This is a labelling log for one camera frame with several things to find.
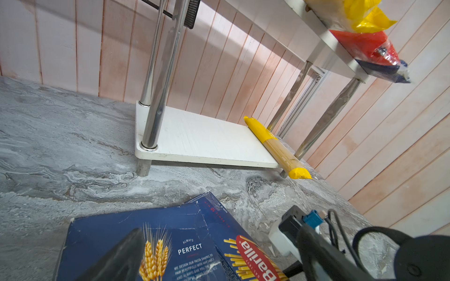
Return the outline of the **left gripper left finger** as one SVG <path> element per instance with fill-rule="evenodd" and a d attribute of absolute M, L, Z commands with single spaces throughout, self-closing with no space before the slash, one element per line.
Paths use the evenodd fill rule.
<path fill-rule="evenodd" d="M 134 281 L 144 255 L 141 228 L 80 229 L 73 237 L 78 281 Z"/>

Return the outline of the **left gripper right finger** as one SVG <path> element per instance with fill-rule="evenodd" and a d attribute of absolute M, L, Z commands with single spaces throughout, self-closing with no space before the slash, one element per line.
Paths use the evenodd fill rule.
<path fill-rule="evenodd" d="M 296 247 L 308 281 L 371 281 L 373 279 L 309 226 L 300 228 L 296 237 Z"/>

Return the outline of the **yellow Pastatime spaghetti pack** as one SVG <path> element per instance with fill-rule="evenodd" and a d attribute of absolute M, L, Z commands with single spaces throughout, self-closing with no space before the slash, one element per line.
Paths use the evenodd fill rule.
<path fill-rule="evenodd" d="M 304 165 L 257 119 L 244 117 L 252 133 L 291 179 L 312 179 Z"/>
<path fill-rule="evenodd" d="M 389 19 L 379 7 L 374 7 L 360 23 L 353 27 L 353 30 L 356 33 L 376 33 L 389 29 L 396 23 L 397 21 Z"/>
<path fill-rule="evenodd" d="M 307 1 L 307 6 L 331 30 L 356 33 L 360 23 L 379 1 Z"/>

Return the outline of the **wide blue Barilla pasta box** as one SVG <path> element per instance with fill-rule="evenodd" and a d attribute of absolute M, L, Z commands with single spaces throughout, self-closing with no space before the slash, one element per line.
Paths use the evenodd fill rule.
<path fill-rule="evenodd" d="M 284 281 L 283 271 L 219 200 L 203 193 L 180 206 L 75 218 L 54 273 L 77 281 L 73 237 L 80 229 L 141 228 L 144 255 L 135 281 Z"/>

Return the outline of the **blue clear spaghetti pack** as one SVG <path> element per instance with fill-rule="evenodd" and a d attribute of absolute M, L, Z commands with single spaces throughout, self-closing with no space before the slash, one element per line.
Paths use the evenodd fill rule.
<path fill-rule="evenodd" d="M 408 64 L 404 60 L 400 60 L 396 65 L 380 65 L 357 60 L 363 70 L 370 76 L 375 76 L 392 83 L 411 83 Z"/>

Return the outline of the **red clear spaghetti pack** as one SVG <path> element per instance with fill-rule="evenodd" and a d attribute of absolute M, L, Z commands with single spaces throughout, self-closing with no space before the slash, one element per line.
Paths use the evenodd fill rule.
<path fill-rule="evenodd" d="M 382 66 L 396 66 L 400 58 L 388 36 L 383 32 L 351 33 L 330 30 L 338 42 L 359 61 Z"/>

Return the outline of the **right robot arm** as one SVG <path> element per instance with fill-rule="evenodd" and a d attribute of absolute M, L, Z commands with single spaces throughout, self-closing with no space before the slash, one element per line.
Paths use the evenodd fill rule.
<path fill-rule="evenodd" d="M 359 243 L 369 233 L 381 233 L 394 241 L 399 249 L 394 258 L 394 274 L 398 281 L 448 281 L 450 279 L 450 238 L 426 235 L 413 238 L 401 231 L 385 227 L 360 230 L 352 242 L 359 252 Z"/>

